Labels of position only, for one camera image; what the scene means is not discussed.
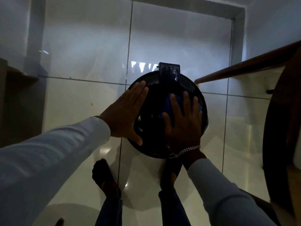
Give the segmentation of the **person's right forearm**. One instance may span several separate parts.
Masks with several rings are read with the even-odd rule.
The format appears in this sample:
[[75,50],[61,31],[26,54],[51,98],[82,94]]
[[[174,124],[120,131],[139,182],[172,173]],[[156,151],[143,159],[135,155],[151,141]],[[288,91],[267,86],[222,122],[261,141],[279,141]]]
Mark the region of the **person's right forearm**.
[[277,226],[249,194],[229,181],[199,149],[179,158],[203,201],[211,226]]

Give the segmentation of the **person's right leg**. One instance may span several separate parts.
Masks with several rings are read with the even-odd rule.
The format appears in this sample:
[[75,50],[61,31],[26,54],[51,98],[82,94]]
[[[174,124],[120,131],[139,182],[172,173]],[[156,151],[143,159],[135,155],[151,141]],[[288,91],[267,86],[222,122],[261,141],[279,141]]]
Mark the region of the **person's right leg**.
[[159,192],[163,226],[191,226],[185,209],[174,188]]

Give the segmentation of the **person's left forearm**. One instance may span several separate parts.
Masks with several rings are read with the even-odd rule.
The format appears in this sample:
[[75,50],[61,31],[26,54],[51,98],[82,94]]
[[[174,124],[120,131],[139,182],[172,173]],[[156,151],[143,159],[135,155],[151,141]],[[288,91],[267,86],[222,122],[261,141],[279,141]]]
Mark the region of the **person's left forearm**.
[[31,226],[94,150],[106,144],[100,118],[58,127],[0,149],[0,226]]

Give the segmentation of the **blue cloth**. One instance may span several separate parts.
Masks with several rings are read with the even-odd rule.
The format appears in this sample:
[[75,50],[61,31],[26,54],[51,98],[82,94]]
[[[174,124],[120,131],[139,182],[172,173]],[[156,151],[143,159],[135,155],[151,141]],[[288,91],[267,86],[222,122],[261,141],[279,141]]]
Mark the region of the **blue cloth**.
[[[171,121],[174,121],[174,114],[173,114],[173,109],[171,106],[170,95],[171,95],[171,93],[168,93],[166,100],[164,102],[164,105],[163,105],[162,112],[160,112],[158,115],[159,119],[163,119],[162,114],[165,112],[169,115]],[[178,102],[178,105],[180,106],[181,112],[183,113],[183,98],[180,96],[177,96],[177,95],[175,95],[175,98]]]

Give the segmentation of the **person's left hand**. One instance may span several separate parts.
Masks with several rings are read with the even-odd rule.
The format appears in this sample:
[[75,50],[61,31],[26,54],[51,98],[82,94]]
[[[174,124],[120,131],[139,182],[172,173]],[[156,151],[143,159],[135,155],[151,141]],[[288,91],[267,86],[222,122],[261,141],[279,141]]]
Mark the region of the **person's left hand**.
[[136,82],[99,116],[111,131],[111,137],[127,138],[127,129],[134,128],[134,122],[146,99],[149,88],[146,82]]

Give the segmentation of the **person's right hand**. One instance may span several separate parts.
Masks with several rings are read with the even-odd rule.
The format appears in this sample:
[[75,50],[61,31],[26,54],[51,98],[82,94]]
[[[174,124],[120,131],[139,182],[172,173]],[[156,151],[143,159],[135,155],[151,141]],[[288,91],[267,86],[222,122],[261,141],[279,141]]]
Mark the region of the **person's right hand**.
[[202,131],[199,125],[199,102],[197,97],[193,98],[192,116],[185,117],[174,94],[170,95],[170,100],[174,114],[174,128],[165,130],[165,137],[170,150],[180,156],[200,146]]

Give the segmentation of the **brown wooden rail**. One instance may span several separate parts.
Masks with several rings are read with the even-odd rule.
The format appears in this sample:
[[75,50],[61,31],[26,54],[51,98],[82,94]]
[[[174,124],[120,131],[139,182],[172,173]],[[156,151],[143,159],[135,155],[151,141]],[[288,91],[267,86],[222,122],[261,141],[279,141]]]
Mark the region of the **brown wooden rail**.
[[301,40],[198,78],[194,83],[206,83],[284,66],[300,47]]

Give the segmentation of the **person's leg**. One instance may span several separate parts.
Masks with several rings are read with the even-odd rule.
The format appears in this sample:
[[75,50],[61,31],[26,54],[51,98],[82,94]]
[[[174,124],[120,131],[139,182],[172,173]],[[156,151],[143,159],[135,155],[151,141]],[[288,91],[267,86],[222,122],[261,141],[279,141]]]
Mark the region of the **person's leg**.
[[123,201],[119,196],[109,196],[105,199],[95,226],[122,226]]
[[163,226],[191,226],[185,209],[174,188],[159,192]]

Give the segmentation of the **black sandal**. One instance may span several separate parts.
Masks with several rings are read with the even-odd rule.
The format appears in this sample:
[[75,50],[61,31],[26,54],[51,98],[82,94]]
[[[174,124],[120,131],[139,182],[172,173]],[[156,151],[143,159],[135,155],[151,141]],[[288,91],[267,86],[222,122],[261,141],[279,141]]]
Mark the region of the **black sandal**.
[[94,164],[92,179],[106,197],[118,197],[121,199],[121,190],[115,182],[111,169],[105,159],[98,160]]
[[182,162],[179,158],[167,159],[160,180],[161,190],[174,188],[175,181],[181,171]]

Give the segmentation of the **brown wooden shelf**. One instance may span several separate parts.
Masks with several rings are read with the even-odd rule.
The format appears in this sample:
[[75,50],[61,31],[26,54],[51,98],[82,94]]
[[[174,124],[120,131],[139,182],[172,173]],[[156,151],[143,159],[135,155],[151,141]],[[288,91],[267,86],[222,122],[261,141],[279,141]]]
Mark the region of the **brown wooden shelf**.
[[0,58],[0,148],[42,132],[45,85]]

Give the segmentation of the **person's left leg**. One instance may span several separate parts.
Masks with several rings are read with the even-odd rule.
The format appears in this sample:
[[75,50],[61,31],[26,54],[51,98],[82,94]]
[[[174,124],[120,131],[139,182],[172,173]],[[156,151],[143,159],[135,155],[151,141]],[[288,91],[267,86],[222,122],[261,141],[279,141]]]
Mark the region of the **person's left leg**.
[[123,201],[119,196],[109,196],[105,199],[95,226],[122,226]]

